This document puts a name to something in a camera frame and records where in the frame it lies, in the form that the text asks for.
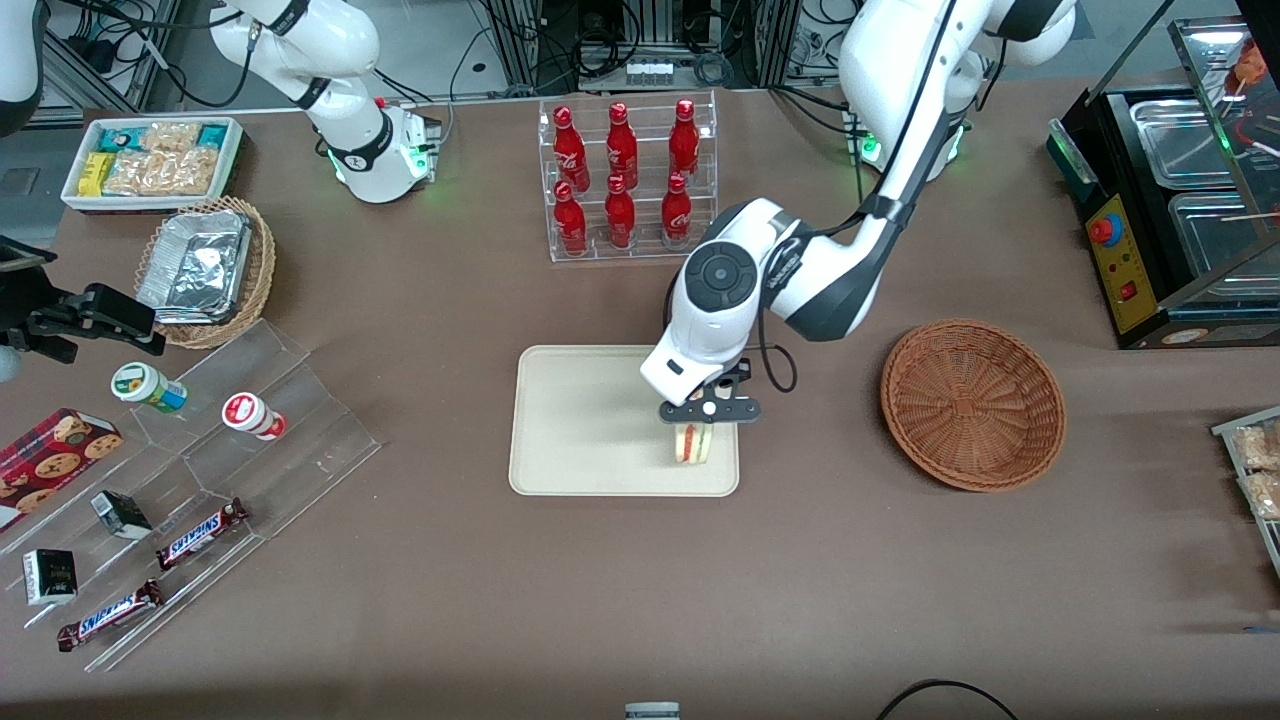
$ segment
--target white cup with red label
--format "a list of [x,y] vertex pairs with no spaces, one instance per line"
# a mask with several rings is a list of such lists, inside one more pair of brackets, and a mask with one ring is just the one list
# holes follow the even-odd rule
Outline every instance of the white cup with red label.
[[223,405],[223,423],[257,439],[275,439],[289,427],[284,415],[268,407],[266,402],[252,392],[237,392],[227,398]]

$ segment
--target red emergency stop button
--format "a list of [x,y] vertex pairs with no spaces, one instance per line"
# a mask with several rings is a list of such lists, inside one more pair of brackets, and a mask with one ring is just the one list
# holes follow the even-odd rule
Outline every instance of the red emergency stop button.
[[1111,234],[1112,234],[1111,220],[1106,218],[1102,218],[1100,220],[1093,220],[1093,223],[1089,224],[1089,240],[1097,242],[1098,245],[1102,245],[1103,242],[1111,240]]

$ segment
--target red bottle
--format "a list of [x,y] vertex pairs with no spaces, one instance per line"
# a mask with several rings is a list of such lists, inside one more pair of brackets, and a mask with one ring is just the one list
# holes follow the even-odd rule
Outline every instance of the red bottle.
[[556,231],[570,255],[586,252],[586,214],[573,200],[573,188],[564,181],[556,182]]
[[636,149],[636,133],[627,122],[627,106],[622,102],[609,105],[609,137],[604,141],[609,151],[609,174],[620,174],[627,183],[627,190],[640,184],[640,160]]
[[662,232],[672,245],[689,242],[689,193],[685,192],[684,173],[675,172],[667,179],[667,195],[662,199]]
[[573,113],[561,105],[552,113],[556,120],[556,164],[561,179],[568,181],[576,192],[591,187],[591,173],[586,169],[586,146],[573,127]]
[[698,174],[698,126],[694,124],[694,101],[689,99],[676,102],[676,126],[671,128],[671,172],[685,173],[686,178]]
[[604,199],[604,214],[609,218],[609,242],[618,250],[631,247],[636,229],[636,204],[627,195],[626,179],[621,174],[609,176],[609,196]]

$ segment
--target cookie box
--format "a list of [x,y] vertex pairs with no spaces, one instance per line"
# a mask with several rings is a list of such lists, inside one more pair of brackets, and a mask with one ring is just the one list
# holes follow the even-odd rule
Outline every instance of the cookie box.
[[111,423],[63,407],[0,450],[0,533],[123,442]]

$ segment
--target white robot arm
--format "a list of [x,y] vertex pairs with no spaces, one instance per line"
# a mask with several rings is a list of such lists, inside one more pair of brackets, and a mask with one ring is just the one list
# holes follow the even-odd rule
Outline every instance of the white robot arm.
[[378,65],[378,31],[342,0],[227,0],[211,22],[218,50],[270,82],[311,118],[338,178],[366,202],[389,202],[429,179],[421,117],[380,108],[360,81]]
[[0,0],[0,137],[22,129],[40,106],[46,24],[44,0]]
[[[704,389],[737,366],[759,307],[810,341],[841,340],[863,322],[884,261],[977,92],[961,60],[983,35],[1020,44],[1021,55],[1047,59],[1070,37],[1074,5],[867,3],[845,35],[840,81],[850,110],[891,154],[876,191],[832,231],[860,219],[858,234],[850,245],[837,243],[764,199],[722,213],[677,275],[671,324],[641,365],[644,378],[667,401],[666,420],[726,420],[714,402],[675,409],[695,393],[709,396]],[[955,82],[969,87],[948,90]]]

